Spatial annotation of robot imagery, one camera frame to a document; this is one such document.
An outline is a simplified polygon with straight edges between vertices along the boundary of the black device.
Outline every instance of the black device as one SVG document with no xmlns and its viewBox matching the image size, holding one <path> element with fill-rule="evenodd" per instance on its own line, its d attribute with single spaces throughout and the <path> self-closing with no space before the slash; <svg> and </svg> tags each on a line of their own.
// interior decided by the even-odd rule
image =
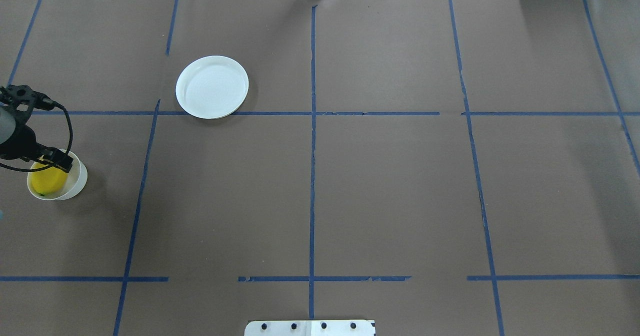
<svg viewBox="0 0 640 336">
<path fill-rule="evenodd" d="M 0 163 L 0 167 L 22 172 L 37 172 L 56 167 L 69 173 L 73 166 L 73 158 L 69 156 L 73 129 L 67 109 L 46 94 L 35 92 L 26 85 L 0 87 L 0 102 L 6 105 L 0 106 L 0 158 L 3 160 L 20 158 L 25 162 L 35 161 L 46 165 L 38 169 L 18 169 Z M 64 112 L 69 127 L 69 142 L 65 152 L 36 142 L 34 131 L 26 125 L 34 109 L 50 111 L 54 108 L 60 108 Z"/>
</svg>

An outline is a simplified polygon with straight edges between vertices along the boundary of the electrical wire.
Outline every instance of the electrical wire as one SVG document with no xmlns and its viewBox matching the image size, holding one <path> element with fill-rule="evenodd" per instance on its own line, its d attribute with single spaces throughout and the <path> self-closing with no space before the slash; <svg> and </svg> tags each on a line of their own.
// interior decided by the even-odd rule
<svg viewBox="0 0 640 336">
<path fill-rule="evenodd" d="M 69 112 L 67 112 L 67 109 L 63 105 L 60 105 L 60 103 L 58 103 L 58 102 L 54 102 L 53 106 L 57 107 L 57 108 L 60 108 L 60 110 L 62 110 L 62 112 L 64 112 L 64 117 L 66 117 L 66 125 L 69 127 L 69 142 L 66 145 L 66 151 L 64 152 L 64 155 L 68 156 L 69 155 L 69 151 L 71 151 L 71 144 L 74 141 L 74 130 L 71 127 L 71 118 L 69 117 Z M 45 167 L 40 167 L 40 168 L 37 168 L 37 169 L 19 169 L 19 168 L 16 168 L 16 167 L 11 167 L 9 165 L 5 165 L 4 163 L 0 163 L 0 167 L 2 167 L 3 169 L 14 170 L 14 171 L 17 171 L 17 172 L 40 172 L 41 170 L 46 170 L 46 169 L 50 169 L 51 167 L 57 166 L 58 163 L 60 163 L 61 160 L 62 159 L 59 159 L 54 163 L 43 163 L 41 161 L 36 161 L 38 163 L 46 164 Z"/>
</svg>

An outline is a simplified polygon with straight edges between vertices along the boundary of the white plate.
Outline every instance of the white plate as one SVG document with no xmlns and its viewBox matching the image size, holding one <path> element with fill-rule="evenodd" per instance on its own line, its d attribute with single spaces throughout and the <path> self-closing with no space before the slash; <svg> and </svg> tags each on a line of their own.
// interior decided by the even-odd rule
<svg viewBox="0 0 640 336">
<path fill-rule="evenodd" d="M 208 56 L 188 65 L 175 84 L 175 96 L 190 115 L 216 119 L 235 112 L 247 97 L 249 77 L 236 61 Z"/>
</svg>

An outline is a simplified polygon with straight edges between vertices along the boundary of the metal plate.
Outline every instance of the metal plate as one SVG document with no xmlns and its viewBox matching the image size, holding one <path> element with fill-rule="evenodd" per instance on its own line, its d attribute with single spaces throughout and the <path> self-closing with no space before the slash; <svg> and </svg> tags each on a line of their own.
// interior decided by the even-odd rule
<svg viewBox="0 0 640 336">
<path fill-rule="evenodd" d="M 373 320 L 279 320 L 252 321 L 244 336 L 375 336 Z"/>
</svg>

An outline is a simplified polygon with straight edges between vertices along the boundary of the blue tape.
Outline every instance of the blue tape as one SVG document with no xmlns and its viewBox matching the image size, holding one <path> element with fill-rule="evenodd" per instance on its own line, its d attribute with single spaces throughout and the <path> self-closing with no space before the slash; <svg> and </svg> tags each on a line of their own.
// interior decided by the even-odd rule
<svg viewBox="0 0 640 336">
<path fill-rule="evenodd" d="M 127 282 L 169 282 L 169 277 L 128 277 Z"/>
<path fill-rule="evenodd" d="M 122 282 L 123 279 L 98 276 L 0 276 L 2 282 Z"/>
<path fill-rule="evenodd" d="M 598 57 L 600 60 L 600 64 L 602 65 L 602 70 L 604 71 L 606 84 L 608 84 L 608 89 L 611 91 L 611 97 L 613 97 L 613 103 L 615 103 L 615 109 L 617 110 L 618 117 L 620 118 L 620 123 L 622 123 L 622 130 L 624 130 L 624 137 L 626 138 L 626 143 L 628 144 L 629 150 L 631 151 L 631 158 L 633 159 L 633 164 L 635 165 L 635 171 L 638 173 L 638 177 L 640 177 L 640 163 L 638 162 L 638 154 L 636 153 L 636 148 L 634 147 L 634 143 L 631 140 L 631 135 L 629 135 L 627 122 L 625 121 L 625 117 L 622 113 L 622 108 L 620 107 L 620 102 L 618 101 L 618 95 L 616 93 L 615 88 L 613 87 L 613 82 L 611 81 L 609 68 L 607 67 L 607 63 L 604 60 L 604 55 L 602 55 L 600 42 L 598 41 L 598 36 L 596 35 L 594 22 L 592 21 L 592 14 L 589 11 L 589 5 L 587 3 L 587 0 L 582 0 L 582 4 L 584 5 L 584 12 L 587 16 L 587 22 L 589 23 L 589 29 L 591 31 L 591 36 L 593 37 L 593 43 L 596 46 L 596 51 L 598 51 Z"/>
<path fill-rule="evenodd" d="M 563 279 L 637 279 L 640 274 L 515 274 L 495 277 L 498 281 L 550 281 Z M 467 276 L 467 281 L 491 281 L 491 276 Z"/>
<path fill-rule="evenodd" d="M 311 112 L 261 112 L 261 111 L 237 111 L 233 112 L 237 116 L 309 116 Z"/>
<path fill-rule="evenodd" d="M 122 319 L 122 309 L 124 307 L 124 299 L 126 297 L 127 294 L 127 282 L 124 281 L 122 283 L 122 286 L 120 288 L 120 297 L 119 297 L 119 302 L 118 302 L 118 311 L 116 313 L 116 322 L 115 325 L 113 327 L 113 336 L 118 336 L 118 333 L 120 331 L 120 322 Z"/>
<path fill-rule="evenodd" d="M 317 112 L 318 116 L 439 116 L 439 112 Z"/>
<path fill-rule="evenodd" d="M 78 116 L 153 116 L 151 111 L 68 111 L 69 115 Z M 63 115 L 62 111 L 33 111 L 34 115 Z"/>
<path fill-rule="evenodd" d="M 122 282 L 109 276 L 0 276 L 0 282 Z M 169 282 L 169 277 L 129 277 L 128 282 Z"/>
<path fill-rule="evenodd" d="M 617 116 L 617 112 L 469 112 L 472 116 Z"/>
<path fill-rule="evenodd" d="M 171 26 L 169 26 L 169 35 L 166 38 L 166 51 L 165 55 L 169 55 L 169 50 L 171 49 L 171 39 L 174 37 L 174 26 L 176 25 L 176 13 L 178 12 L 178 2 L 179 0 L 173 1 L 173 14 L 171 15 Z"/>
<path fill-rule="evenodd" d="M 411 276 L 316 276 L 315 280 L 318 282 L 403 282 L 410 278 Z"/>
<path fill-rule="evenodd" d="M 316 265 L 316 7 L 311 7 L 311 181 L 309 205 L 309 319 L 314 319 Z"/>
<path fill-rule="evenodd" d="M 314 276 L 313 282 L 403 282 L 408 281 L 411 276 Z M 238 277 L 238 282 L 307 282 L 307 276 L 249 276 Z"/>
<path fill-rule="evenodd" d="M 31 20 L 29 22 L 29 26 L 27 27 L 27 31 L 24 35 L 24 39 L 22 40 L 22 44 L 20 45 L 20 51 L 18 51 L 18 56 L 15 58 L 15 63 L 13 64 L 11 75 L 9 75 L 9 81 L 7 82 L 7 86 L 14 81 L 14 76 L 16 75 L 16 71 L 18 71 L 18 64 L 20 64 L 20 60 L 23 57 L 23 52 L 25 51 L 25 47 L 27 46 L 27 40 L 29 39 L 29 35 L 32 32 L 32 28 L 34 28 L 36 16 L 38 15 L 38 10 L 40 10 L 41 4 L 42 4 L 42 0 L 38 0 L 38 3 L 36 3 L 36 8 L 33 10 L 33 14 L 31 15 Z"/>
<path fill-rule="evenodd" d="M 307 282 L 307 276 L 250 276 L 238 277 L 238 282 Z"/>
<path fill-rule="evenodd" d="M 151 155 L 151 146 L 154 142 L 154 136 L 156 133 L 156 124 L 158 122 L 158 110 L 160 109 L 160 100 L 155 104 L 155 110 L 153 111 L 153 121 L 151 121 L 151 131 L 149 132 L 149 142 L 146 146 L 146 156 L 144 157 L 144 168 L 142 169 L 142 179 L 140 181 L 140 190 L 137 193 L 137 205 L 135 206 L 135 217 L 133 219 L 133 227 L 131 229 L 131 238 L 128 242 L 128 252 L 126 253 L 126 264 L 124 267 L 124 281 L 122 282 L 122 288 L 120 290 L 120 298 L 118 302 L 118 312 L 116 313 L 115 326 L 113 328 L 113 336 L 117 336 L 120 329 L 120 322 L 122 318 L 122 309 L 124 307 L 124 300 L 127 294 L 127 279 L 129 278 L 129 272 L 131 270 L 131 260 L 133 258 L 133 248 L 136 244 L 136 233 L 138 231 L 138 220 L 140 219 L 140 210 L 142 208 L 142 194 L 145 190 L 145 184 L 147 182 L 147 171 L 149 170 L 149 157 Z"/>
<path fill-rule="evenodd" d="M 469 99 L 467 98 L 467 88 L 464 78 L 462 77 L 462 57 L 460 56 L 460 44 L 458 42 L 458 30 L 456 26 L 456 17 L 453 10 L 453 0 L 448 0 L 448 8 L 451 14 L 451 27 L 453 29 L 453 39 L 455 43 L 455 55 L 457 57 L 457 69 L 460 74 L 460 87 L 464 96 L 464 112 L 466 114 L 466 126 L 469 133 L 469 142 L 471 143 L 471 155 L 473 157 L 473 169 L 475 170 L 475 182 L 477 184 L 478 196 L 480 197 L 480 210 L 482 212 L 482 224 L 484 226 L 484 241 L 486 244 L 486 253 L 489 258 L 489 271 L 491 272 L 491 285 L 493 286 L 493 301 L 495 303 L 495 313 L 498 321 L 498 331 L 500 336 L 505 336 L 505 327 L 503 325 L 503 312 L 500 306 L 500 295 L 498 293 L 498 281 L 496 281 L 496 266 L 494 265 L 494 252 L 491 247 L 491 236 L 489 234 L 489 221 L 487 220 L 487 209 L 485 207 L 485 195 L 482 188 L 482 180 L 480 179 L 480 167 L 478 166 L 478 154 L 476 153 L 476 142 L 474 140 L 473 126 L 471 124 L 471 111 L 469 109 Z"/>
</svg>

